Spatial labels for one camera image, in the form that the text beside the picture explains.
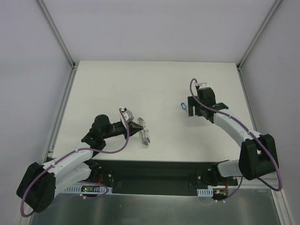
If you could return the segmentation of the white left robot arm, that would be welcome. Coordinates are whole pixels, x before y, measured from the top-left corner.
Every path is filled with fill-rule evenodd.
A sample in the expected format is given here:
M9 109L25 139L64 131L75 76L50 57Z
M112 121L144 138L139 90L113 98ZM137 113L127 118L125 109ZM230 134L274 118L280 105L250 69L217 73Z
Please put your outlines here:
M21 199L21 215L24 218L32 215L24 212L25 205L36 213L44 211L59 193L75 183L82 181L101 186L103 172L93 157L106 153L107 138L122 135L129 142L131 136L141 132L143 126L133 119L127 109L120 110L120 121L115 123L104 114L98 115L74 150L44 164L35 162L29 165L16 191Z

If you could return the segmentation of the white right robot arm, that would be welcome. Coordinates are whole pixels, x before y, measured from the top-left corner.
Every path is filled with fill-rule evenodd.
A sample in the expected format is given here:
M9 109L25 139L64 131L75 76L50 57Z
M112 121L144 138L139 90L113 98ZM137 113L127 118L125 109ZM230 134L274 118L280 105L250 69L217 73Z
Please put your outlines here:
M262 135L247 128L224 103L217 103L215 93L206 84L195 86L197 94L188 100L188 115L204 117L224 130L240 147L237 160L225 160L215 163L202 175L208 185L222 185L228 177L242 177L247 180L261 179L275 172L279 174L279 164L274 138L270 134Z

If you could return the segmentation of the blue windowed tag key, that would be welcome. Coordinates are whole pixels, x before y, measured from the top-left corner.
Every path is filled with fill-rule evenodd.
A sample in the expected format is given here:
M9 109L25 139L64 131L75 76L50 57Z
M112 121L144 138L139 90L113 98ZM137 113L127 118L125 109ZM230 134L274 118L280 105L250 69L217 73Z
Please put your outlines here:
M186 106L186 104L184 103L184 102L182 102L181 104L180 104L180 106L181 106L181 108L182 108L182 110L184 111L184 112L188 112L188 107Z

